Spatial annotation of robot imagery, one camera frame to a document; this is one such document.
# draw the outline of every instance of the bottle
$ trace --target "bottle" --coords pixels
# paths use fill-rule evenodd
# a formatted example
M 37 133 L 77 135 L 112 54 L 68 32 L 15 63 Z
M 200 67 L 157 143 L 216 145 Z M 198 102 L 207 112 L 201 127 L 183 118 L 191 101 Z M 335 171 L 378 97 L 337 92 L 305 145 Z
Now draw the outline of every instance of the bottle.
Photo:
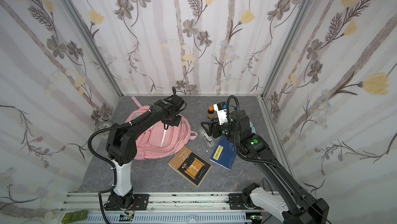
M 208 108 L 208 118 L 212 119 L 214 117 L 214 107 Z

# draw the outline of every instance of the backpack strap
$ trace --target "backpack strap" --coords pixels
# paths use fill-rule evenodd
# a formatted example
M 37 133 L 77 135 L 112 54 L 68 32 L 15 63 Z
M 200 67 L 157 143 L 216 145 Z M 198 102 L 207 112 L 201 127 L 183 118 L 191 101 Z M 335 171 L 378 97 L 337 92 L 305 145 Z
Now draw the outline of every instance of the backpack strap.
M 138 108 L 142 107 L 142 104 L 138 101 L 138 99 L 135 96 L 132 96 L 131 99 L 135 102 Z
M 189 139 L 193 140 L 195 138 L 197 138 L 197 133 L 195 131 L 191 131 Z

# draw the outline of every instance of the wall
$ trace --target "wall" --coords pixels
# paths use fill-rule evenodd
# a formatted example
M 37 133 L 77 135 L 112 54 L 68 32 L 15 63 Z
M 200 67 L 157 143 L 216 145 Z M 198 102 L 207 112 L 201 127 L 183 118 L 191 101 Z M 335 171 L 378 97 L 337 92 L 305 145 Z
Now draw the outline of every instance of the wall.
M 333 223 L 393 223 L 397 2 L 315 0 L 266 101 Z
M 59 0 L 0 5 L 0 219 L 51 223 L 118 97 Z
M 302 0 L 72 0 L 125 94 L 259 94 Z

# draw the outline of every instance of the table surface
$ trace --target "table surface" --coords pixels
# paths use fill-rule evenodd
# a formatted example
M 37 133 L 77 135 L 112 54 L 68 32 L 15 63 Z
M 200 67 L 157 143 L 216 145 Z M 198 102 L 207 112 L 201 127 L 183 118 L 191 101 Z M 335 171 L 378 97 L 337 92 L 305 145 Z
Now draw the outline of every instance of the table surface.
M 136 97 L 142 105 L 151 105 L 161 96 L 138 96 Z M 183 98 L 187 103 L 186 109 L 181 113 L 190 123 L 191 129 L 198 132 L 201 128 L 200 122 L 208 120 L 207 110 L 215 103 L 226 101 L 225 96 L 186 96 Z M 256 133 L 270 145 L 273 150 L 265 121 L 255 96 L 239 96 L 240 109 L 245 110 L 253 123 Z M 123 96 L 114 111 L 112 122 L 124 123 L 127 117 L 138 107 L 131 97 Z M 99 144 L 97 152 L 107 156 L 105 151 L 106 141 Z M 251 162 L 246 162 L 236 157 L 233 167 L 228 170 L 210 161 L 210 157 L 217 147 L 208 147 L 204 139 L 199 136 L 195 140 L 189 140 L 186 147 L 196 152 L 213 166 L 199 187 L 194 186 L 174 169 L 168 162 L 174 155 L 147 160 L 133 160 L 131 165 L 131 183 L 135 192 L 230 192 L 241 191 L 251 183 L 262 186 L 262 178 L 265 177 Z M 97 192 L 112 185 L 113 176 L 109 164 L 94 157 L 78 192 Z M 265 182 L 265 190 L 270 188 Z

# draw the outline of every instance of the book cover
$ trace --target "book cover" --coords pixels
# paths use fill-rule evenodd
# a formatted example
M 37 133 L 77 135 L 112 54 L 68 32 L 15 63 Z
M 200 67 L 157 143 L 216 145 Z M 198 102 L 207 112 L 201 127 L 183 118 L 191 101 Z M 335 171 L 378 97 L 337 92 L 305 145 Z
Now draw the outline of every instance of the book cover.
M 196 187 L 200 186 L 212 167 L 210 163 L 187 147 L 182 147 L 168 165 Z
M 230 170 L 236 155 L 233 143 L 229 142 L 225 136 L 222 136 L 210 160 Z

